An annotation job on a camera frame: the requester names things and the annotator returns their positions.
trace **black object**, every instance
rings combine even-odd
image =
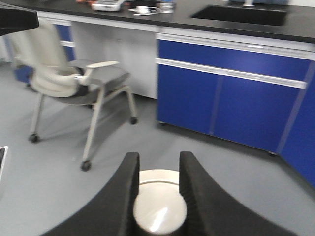
[[[0,2],[0,36],[38,26],[36,11]]]
[[[107,184],[81,210],[42,236],[132,236],[139,154],[129,152]]]
[[[81,170],[82,171],[88,171],[91,168],[91,162],[90,161],[83,161],[81,164]]]
[[[269,26],[282,26],[287,12],[259,8],[209,5],[193,14],[192,18],[251,23]]]
[[[33,144],[38,143],[39,142],[39,136],[37,134],[31,134],[29,136],[29,141]]]
[[[130,124],[137,124],[138,123],[138,117],[130,117]]]
[[[235,200],[191,152],[181,152],[179,171],[179,189],[187,205],[187,236],[297,236]]]
[[[154,6],[156,7],[160,0],[127,0],[130,3],[130,8],[136,8],[137,6]]]

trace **cabinet handle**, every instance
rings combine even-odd
[[[216,74],[216,75],[231,76],[231,77],[236,77],[240,79],[260,81],[264,83],[282,85],[282,86],[293,87],[293,88],[298,88],[298,89],[305,89],[307,86],[307,83],[304,81],[286,79],[286,78],[270,76],[270,75],[255,74],[255,73],[238,71],[238,70],[230,70],[230,69],[225,69],[225,68],[218,68],[214,66],[201,65],[201,64],[178,61],[178,60],[156,58],[156,63],[161,64],[161,65],[168,65],[168,66],[173,66],[177,68],[182,68],[182,69],[195,70],[195,71]]]

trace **caster wheel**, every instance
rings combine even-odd
[[[129,122],[130,122],[130,124],[137,124],[138,123],[138,117],[130,117]]]
[[[31,134],[29,136],[29,141],[33,144],[38,143],[39,141],[39,136],[37,134]]]
[[[91,162],[90,161],[84,161],[81,164],[81,170],[82,171],[88,171],[91,168]]]

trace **chair backrest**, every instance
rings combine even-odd
[[[34,69],[30,84],[36,91],[54,97],[69,97],[77,92],[77,72],[69,66],[52,23],[39,19],[38,28],[12,33],[9,41],[15,64]]]

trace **drawer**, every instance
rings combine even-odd
[[[75,60],[74,49],[72,47],[63,47],[65,54],[67,55],[68,61]]]
[[[167,40],[158,41],[159,57],[220,68],[304,80],[311,60]]]
[[[18,81],[29,83],[29,76],[32,74],[32,68],[29,66],[22,66],[14,71],[15,78]]]
[[[60,20],[60,19],[54,19],[54,18],[46,18],[46,20],[49,20],[54,26],[56,27],[60,40],[63,41],[72,41],[71,37],[71,21],[67,20]]]
[[[59,33],[60,40],[64,41],[72,41],[71,33],[70,33],[70,26],[64,26],[64,25],[55,25],[57,28],[57,31]]]

